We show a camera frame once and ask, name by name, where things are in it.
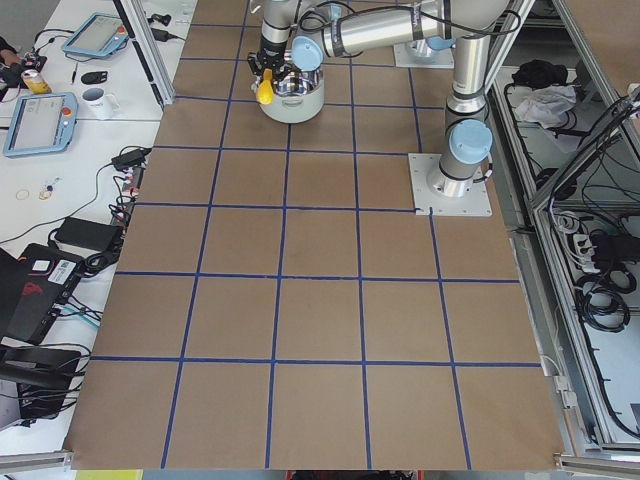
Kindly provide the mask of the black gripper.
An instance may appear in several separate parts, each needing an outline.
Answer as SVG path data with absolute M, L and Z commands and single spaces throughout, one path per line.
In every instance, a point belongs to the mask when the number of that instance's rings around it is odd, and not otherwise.
M 273 81 L 281 81 L 293 71 L 293 64 L 288 50 L 281 51 L 262 49 L 247 55 L 249 68 L 258 82 L 265 79 L 266 71 L 271 72 Z

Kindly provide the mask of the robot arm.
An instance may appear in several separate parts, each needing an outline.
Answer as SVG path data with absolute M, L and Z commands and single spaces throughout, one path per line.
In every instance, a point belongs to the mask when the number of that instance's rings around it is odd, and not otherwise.
M 427 1 L 416 1 L 411 5 L 412 42 L 408 49 L 411 55 L 418 58 L 431 58 L 437 52 L 451 48 L 455 40 L 449 37 L 431 36 L 427 37 L 423 33 L 423 18 L 426 14 L 439 18 L 443 21 L 443 29 L 450 31 L 448 21 L 451 20 L 451 5 L 449 1 L 441 1 L 438 6 L 427 7 Z
M 353 11 L 343 1 L 264 1 L 261 38 L 247 61 L 262 111 L 282 123 L 312 119 L 324 105 L 321 66 L 328 58 L 436 40 L 455 47 L 446 99 L 447 148 L 428 174 L 433 189 L 460 197 L 492 145 L 483 123 L 485 86 L 495 23 L 505 1 L 414 1 Z

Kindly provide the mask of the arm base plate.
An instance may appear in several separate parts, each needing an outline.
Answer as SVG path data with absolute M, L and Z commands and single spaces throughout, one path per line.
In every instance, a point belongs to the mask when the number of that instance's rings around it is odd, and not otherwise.
M 410 153 L 409 173 L 414 212 L 421 216 L 490 217 L 492 208 L 482 167 L 467 180 L 440 171 L 440 154 Z
M 395 66 L 403 68 L 452 69 L 454 57 L 452 46 L 432 48 L 426 41 L 393 46 Z

